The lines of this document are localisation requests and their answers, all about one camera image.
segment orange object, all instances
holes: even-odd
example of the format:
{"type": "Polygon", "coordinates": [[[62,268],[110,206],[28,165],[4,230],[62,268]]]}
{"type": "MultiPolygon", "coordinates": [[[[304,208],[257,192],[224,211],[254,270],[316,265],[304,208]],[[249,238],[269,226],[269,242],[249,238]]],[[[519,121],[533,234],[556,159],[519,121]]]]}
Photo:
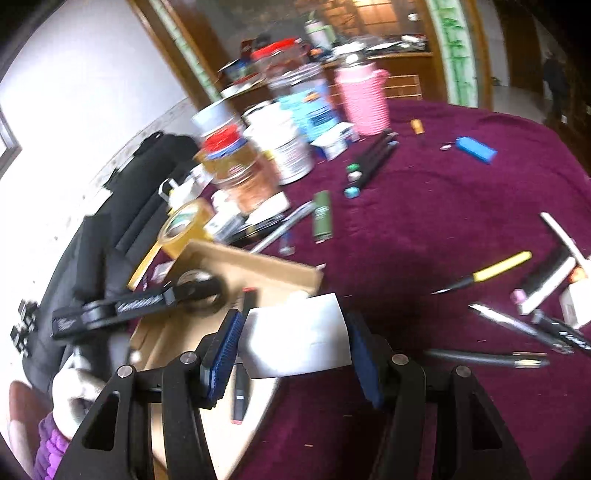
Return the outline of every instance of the orange object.
{"type": "Polygon", "coordinates": [[[421,122],[418,118],[411,120],[410,126],[413,128],[414,132],[417,135],[425,133],[425,129],[423,128],[423,122],[421,122]]]}
{"type": "Polygon", "coordinates": [[[581,267],[577,267],[571,272],[569,276],[569,282],[576,283],[584,278],[587,278],[587,274],[581,267]]]}

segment white glove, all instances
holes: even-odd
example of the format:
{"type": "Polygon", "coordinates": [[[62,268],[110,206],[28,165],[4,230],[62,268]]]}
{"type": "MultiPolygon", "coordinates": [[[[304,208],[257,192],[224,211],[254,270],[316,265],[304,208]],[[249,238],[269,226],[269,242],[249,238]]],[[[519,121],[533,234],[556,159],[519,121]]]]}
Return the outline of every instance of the white glove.
{"type": "Polygon", "coordinates": [[[84,420],[82,400],[94,402],[105,382],[93,377],[86,370],[72,368],[72,357],[53,379],[53,419],[57,428],[70,440],[84,420]]]}

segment white box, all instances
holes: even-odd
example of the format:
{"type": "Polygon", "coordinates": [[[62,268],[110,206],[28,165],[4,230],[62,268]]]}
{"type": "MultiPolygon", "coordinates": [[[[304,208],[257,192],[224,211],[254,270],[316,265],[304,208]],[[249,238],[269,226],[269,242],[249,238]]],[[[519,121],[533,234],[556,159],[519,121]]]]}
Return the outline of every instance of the white box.
{"type": "Polygon", "coordinates": [[[580,329],[591,322],[591,279],[584,278],[570,284],[560,296],[564,321],[580,329]]]}

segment packing tape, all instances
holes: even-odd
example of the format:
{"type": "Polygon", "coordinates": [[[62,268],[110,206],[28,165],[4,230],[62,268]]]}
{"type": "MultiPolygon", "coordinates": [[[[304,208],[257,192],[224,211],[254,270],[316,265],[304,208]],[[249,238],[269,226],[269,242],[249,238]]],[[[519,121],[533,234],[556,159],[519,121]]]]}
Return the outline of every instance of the packing tape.
{"type": "Polygon", "coordinates": [[[176,260],[190,240],[212,240],[203,230],[212,217],[211,207],[202,199],[187,202],[166,220],[158,234],[157,244],[176,260]]]}

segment pink thermos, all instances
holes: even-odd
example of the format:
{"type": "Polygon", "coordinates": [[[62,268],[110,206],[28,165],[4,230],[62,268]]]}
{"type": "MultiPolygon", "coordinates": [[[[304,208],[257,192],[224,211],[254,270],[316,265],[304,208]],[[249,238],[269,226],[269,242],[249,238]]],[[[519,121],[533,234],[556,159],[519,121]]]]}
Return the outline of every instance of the pink thermos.
{"type": "Polygon", "coordinates": [[[364,45],[359,42],[335,48],[340,67],[335,71],[345,113],[360,135],[376,135],[389,127],[390,118],[383,85],[387,70],[377,69],[365,60],[364,45]]]}

